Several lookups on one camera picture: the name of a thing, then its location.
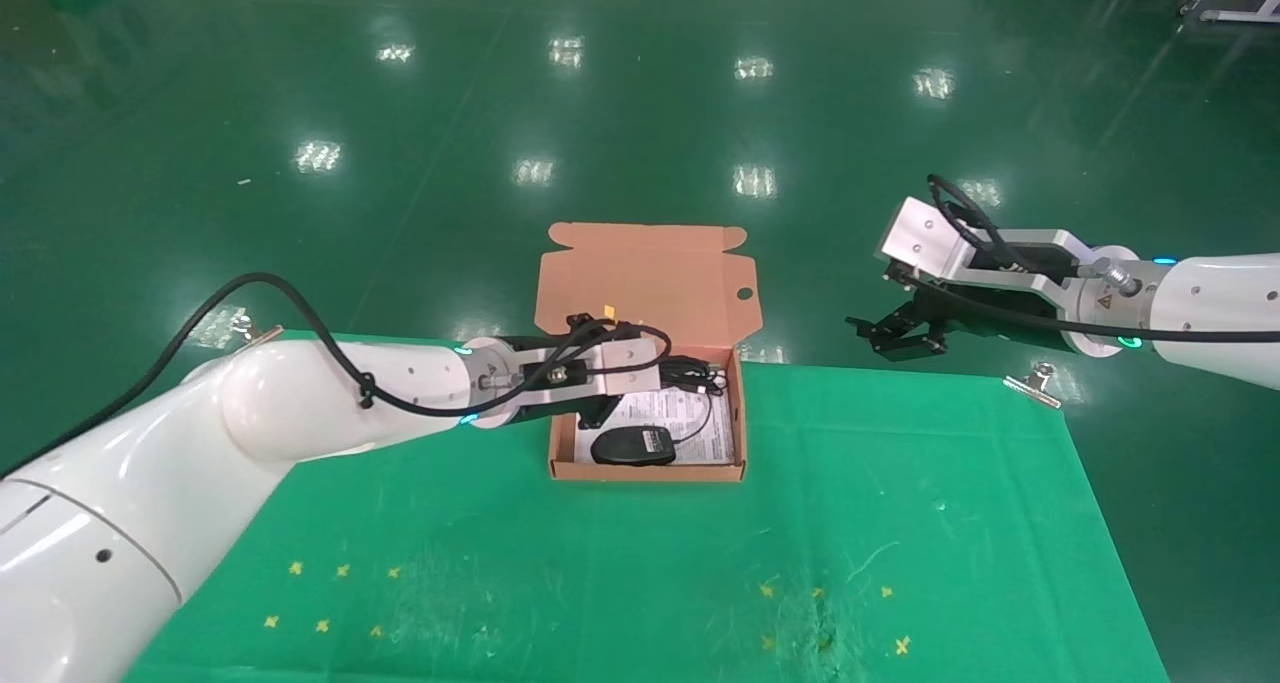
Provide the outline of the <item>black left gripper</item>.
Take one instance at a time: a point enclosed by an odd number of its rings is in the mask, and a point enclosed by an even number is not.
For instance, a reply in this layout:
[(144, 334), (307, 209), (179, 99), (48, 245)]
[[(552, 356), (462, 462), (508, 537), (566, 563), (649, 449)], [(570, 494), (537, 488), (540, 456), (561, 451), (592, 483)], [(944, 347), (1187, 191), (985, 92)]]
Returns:
[(602, 428), (623, 399), (622, 395), (608, 395), (605, 377), (594, 373), (594, 370), (609, 367), (612, 356), (609, 345), (599, 336), (571, 344), (559, 356), (562, 363), (557, 370), (536, 379), (530, 390), (503, 405), (502, 423), (517, 425), (571, 414), (577, 418), (579, 431)]

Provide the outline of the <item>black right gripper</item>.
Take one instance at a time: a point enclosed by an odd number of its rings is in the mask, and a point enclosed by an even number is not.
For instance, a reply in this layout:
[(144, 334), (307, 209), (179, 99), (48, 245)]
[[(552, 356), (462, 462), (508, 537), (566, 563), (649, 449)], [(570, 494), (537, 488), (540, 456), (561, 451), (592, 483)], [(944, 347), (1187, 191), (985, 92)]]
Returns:
[[(989, 304), (992, 308), (1023, 313), (1028, 317), (1057, 317), (1057, 310), (1048, 301), (1028, 292), (1002, 290), (1002, 288), (982, 288), (964, 285), (942, 285), (968, 301)], [(884, 318), (867, 320), (846, 317), (845, 322), (854, 327), (859, 338), (864, 338), (877, 356), (893, 363), (900, 361), (927, 359), (945, 356), (948, 350), (947, 333), (983, 338), (1007, 338), (1016, 344), (1038, 347), (1038, 349), (1069, 350), (1062, 333), (1055, 329), (1020, 326), (1005, 318), (988, 317), (979, 311), (956, 304), (948, 297), (928, 294), (919, 288), (914, 301), (899, 306)]]

